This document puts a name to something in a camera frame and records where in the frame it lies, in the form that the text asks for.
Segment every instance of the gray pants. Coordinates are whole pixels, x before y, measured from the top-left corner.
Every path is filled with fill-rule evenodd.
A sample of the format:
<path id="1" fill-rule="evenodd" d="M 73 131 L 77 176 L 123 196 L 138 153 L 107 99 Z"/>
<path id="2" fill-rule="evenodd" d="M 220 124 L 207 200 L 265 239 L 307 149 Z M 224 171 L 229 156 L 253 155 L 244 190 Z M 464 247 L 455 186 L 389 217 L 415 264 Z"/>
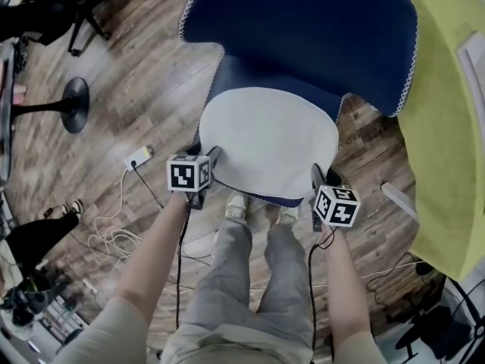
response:
<path id="1" fill-rule="evenodd" d="M 290 227 L 271 228 L 264 251 L 271 278 L 256 313 L 249 309 L 251 248 L 252 234 L 246 221 L 224 220 L 211 270 L 197 284 L 183 323 L 211 331 L 223 324 L 244 326 L 311 348 L 311 303 L 302 245 Z"/>

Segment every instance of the wooden floor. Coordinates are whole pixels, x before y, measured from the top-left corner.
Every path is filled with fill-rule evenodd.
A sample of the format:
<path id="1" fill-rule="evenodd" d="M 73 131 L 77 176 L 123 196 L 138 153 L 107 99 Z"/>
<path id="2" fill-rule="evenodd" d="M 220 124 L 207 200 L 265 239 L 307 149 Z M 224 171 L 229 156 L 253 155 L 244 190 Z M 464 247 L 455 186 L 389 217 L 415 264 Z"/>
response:
<path id="1" fill-rule="evenodd" d="M 7 192 L 20 223 L 39 218 L 49 206 L 81 198 L 86 214 L 72 234 L 86 243 L 87 237 L 94 233 L 94 217 L 112 215 L 117 209 L 124 158 L 143 145 L 152 146 L 155 157 L 140 168 L 140 173 L 158 198 L 162 202 L 167 200 L 164 163 L 170 154 L 192 139 L 220 53 L 217 45 L 182 44 L 178 39 L 177 21 L 185 2 L 110 0 L 100 7 L 97 17 L 112 32 L 111 40 L 102 40 L 90 27 L 84 26 L 78 42 L 80 47 L 84 43 L 87 47 L 80 58 L 73 58 L 66 51 L 70 33 L 48 47 L 31 43 L 23 75 L 23 82 L 28 85 L 27 103 L 59 99 L 66 82 L 80 76 L 89 84 L 91 109 L 88 124 L 76 136 L 64 130 L 54 113 L 17 119 L 13 172 Z M 408 250 L 417 230 L 417 224 L 381 193 L 380 185 L 389 181 L 413 195 L 415 180 L 396 119 L 384 118 L 369 104 L 352 97 L 343 106 L 337 126 L 340 145 L 336 167 L 362 198 L 358 219 L 345 232 L 359 274 L 367 275 L 395 265 Z M 222 187 L 212 188 L 205 209 L 193 212 L 184 246 L 187 255 L 210 254 L 228 193 Z M 158 212 L 152 196 L 130 172 L 124 182 L 121 213 L 112 221 L 106 220 L 105 226 L 117 225 L 143 236 Z M 268 217 L 274 214 L 274 207 L 256 202 L 249 215 L 254 231 L 250 261 L 252 308 L 258 305 L 268 281 L 263 252 Z M 295 232 L 309 249 L 319 235 L 311 232 L 307 202 L 303 203 L 302 214 Z M 80 312 L 93 320 L 99 308 L 81 281 L 87 278 L 96 286 L 97 302 L 103 306 L 123 264 L 114 270 L 116 259 L 103 262 L 70 236 L 48 257 L 74 279 L 72 290 L 83 301 Z M 184 259 L 183 285 L 194 287 L 208 269 L 201 262 Z M 175 280 L 175 271 L 174 263 L 171 281 Z M 329 353 L 323 347 L 324 338 L 329 334 L 323 253 L 315 253 L 313 273 L 314 284 L 323 285 L 314 289 L 318 308 L 318 355 L 323 359 Z M 388 312 L 396 314 L 408 306 L 402 299 L 405 294 L 420 296 L 427 290 L 414 267 L 401 268 L 376 281 L 373 287 L 378 290 L 378 300 L 388 306 L 384 312 L 374 302 L 374 295 L 368 295 L 376 333 L 389 327 L 385 322 Z M 168 284 L 167 288 L 174 290 L 175 286 Z M 175 296 L 168 290 L 160 299 L 150 328 L 150 347 L 163 348 L 175 330 Z M 182 294 L 183 309 L 190 293 L 188 290 Z"/>

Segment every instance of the black pants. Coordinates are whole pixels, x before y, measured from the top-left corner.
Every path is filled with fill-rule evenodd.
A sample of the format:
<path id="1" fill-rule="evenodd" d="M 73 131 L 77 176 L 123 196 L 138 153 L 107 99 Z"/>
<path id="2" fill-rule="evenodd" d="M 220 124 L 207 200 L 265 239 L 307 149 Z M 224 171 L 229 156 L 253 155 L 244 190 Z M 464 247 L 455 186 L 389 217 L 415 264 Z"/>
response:
<path id="1" fill-rule="evenodd" d="M 16 227 L 5 239 L 24 278 L 28 278 L 47 252 L 79 224 L 76 213 L 37 220 Z"/>

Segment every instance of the shoe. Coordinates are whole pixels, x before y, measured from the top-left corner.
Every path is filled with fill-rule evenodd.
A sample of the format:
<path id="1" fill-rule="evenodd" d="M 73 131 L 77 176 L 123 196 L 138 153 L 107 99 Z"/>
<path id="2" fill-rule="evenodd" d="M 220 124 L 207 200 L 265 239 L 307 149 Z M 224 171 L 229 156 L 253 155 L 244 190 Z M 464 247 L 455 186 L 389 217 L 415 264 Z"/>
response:
<path id="1" fill-rule="evenodd" d="M 233 191 L 226 201 L 225 218 L 245 218 L 249 197 L 238 191 Z"/>
<path id="2" fill-rule="evenodd" d="M 81 202 L 80 199 L 76 199 L 73 202 L 72 210 L 73 210 L 73 212 L 76 212 L 78 218 L 81 218 L 81 216 L 83 215 L 83 212 L 84 212 L 84 207 L 83 207 L 83 203 Z"/>
<path id="3" fill-rule="evenodd" d="M 288 225 L 290 227 L 293 227 L 293 225 L 298 221 L 299 217 L 299 206 L 297 206 L 296 208 L 280 208 L 280 213 L 278 214 L 276 225 Z"/>

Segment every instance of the black office chair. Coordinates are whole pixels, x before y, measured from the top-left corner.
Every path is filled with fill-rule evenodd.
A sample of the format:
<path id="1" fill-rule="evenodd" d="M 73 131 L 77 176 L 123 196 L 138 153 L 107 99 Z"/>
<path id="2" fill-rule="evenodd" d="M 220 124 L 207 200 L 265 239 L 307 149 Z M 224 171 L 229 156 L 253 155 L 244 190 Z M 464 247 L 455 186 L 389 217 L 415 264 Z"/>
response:
<path id="1" fill-rule="evenodd" d="M 44 46 L 63 36 L 74 23 L 68 52 L 79 56 L 81 50 L 74 48 L 74 42 L 86 19 L 92 28 L 104 39 L 106 33 L 96 23 L 94 8 L 105 0 L 24 0 L 24 3 L 11 7 L 0 7 L 2 26 L 0 42 L 12 37 L 26 36 Z"/>

